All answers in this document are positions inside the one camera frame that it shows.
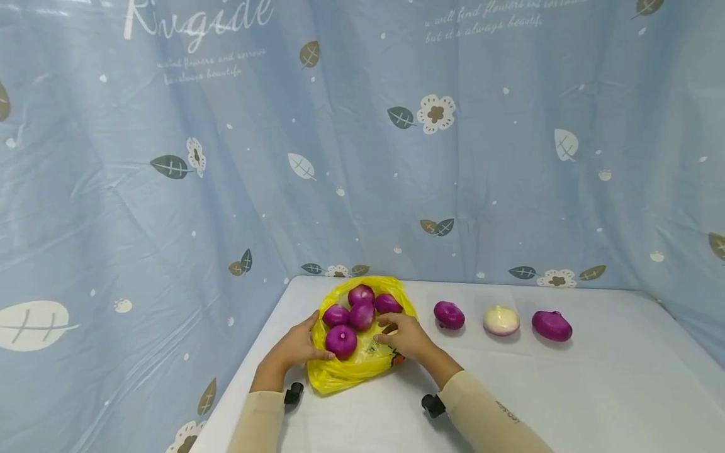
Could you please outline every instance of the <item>left hand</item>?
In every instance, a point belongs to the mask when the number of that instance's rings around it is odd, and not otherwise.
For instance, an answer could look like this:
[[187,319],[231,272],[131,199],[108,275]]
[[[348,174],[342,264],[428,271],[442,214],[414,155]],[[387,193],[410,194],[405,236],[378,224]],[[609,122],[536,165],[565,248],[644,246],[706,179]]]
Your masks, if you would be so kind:
[[286,372],[310,360],[334,359],[335,354],[332,352],[317,349],[312,345],[310,331],[319,314],[319,310],[315,310],[309,318],[289,329],[289,332],[269,351],[265,361],[281,367]]

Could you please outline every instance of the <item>finger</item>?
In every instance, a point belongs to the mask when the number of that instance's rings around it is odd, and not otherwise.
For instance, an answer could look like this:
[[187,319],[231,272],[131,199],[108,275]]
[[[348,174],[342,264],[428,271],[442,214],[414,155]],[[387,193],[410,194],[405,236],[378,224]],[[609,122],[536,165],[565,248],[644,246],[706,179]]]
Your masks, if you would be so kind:
[[323,351],[322,349],[311,348],[310,360],[332,360],[335,358],[335,354],[329,351]]
[[388,325],[387,325],[387,326],[386,326],[386,327],[385,327],[385,328],[383,329],[383,333],[387,334],[387,333],[395,332],[395,331],[397,331],[397,330],[398,330],[398,324],[388,324]]
[[393,335],[375,335],[375,341],[382,344],[387,344],[390,346],[390,344],[394,341]]
[[303,325],[308,330],[312,330],[312,327],[315,325],[315,322],[317,322],[318,316],[320,315],[320,310],[315,310],[309,318],[302,321],[299,325]]
[[402,313],[386,313],[378,317],[378,325],[383,327],[388,324],[398,324],[401,320],[404,320],[407,315]]

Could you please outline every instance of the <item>curtain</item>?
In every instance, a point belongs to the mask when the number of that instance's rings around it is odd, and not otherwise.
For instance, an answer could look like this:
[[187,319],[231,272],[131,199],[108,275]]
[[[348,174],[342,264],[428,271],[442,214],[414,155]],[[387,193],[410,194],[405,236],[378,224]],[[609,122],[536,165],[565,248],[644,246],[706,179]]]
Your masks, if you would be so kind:
[[725,365],[723,20],[0,0],[0,450],[188,453],[296,275],[645,291]]

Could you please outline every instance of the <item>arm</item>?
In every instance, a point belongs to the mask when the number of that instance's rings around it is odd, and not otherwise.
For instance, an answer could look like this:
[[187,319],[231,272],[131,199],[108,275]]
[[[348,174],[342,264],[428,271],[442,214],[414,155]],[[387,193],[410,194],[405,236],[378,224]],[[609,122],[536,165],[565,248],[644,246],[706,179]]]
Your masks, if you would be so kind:
[[475,452],[553,453],[446,352],[436,347],[420,363],[441,389],[448,418]]
[[310,344],[318,312],[295,325],[257,367],[227,453],[276,453],[284,417],[284,376],[309,360],[332,360],[331,352]]
[[448,417],[475,452],[553,453],[530,427],[437,347],[414,317],[389,313],[380,316],[378,323],[386,328],[376,340],[393,346],[428,371],[440,389]]

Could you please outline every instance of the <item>right hand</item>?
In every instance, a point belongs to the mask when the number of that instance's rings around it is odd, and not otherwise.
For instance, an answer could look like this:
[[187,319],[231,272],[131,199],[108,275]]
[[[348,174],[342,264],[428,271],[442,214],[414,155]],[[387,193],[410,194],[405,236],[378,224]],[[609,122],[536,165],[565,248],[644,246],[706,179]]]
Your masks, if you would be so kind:
[[402,313],[386,313],[378,317],[378,325],[385,327],[383,333],[375,335],[378,343],[387,344],[416,362],[419,362],[427,352],[436,348],[421,324],[412,316]]

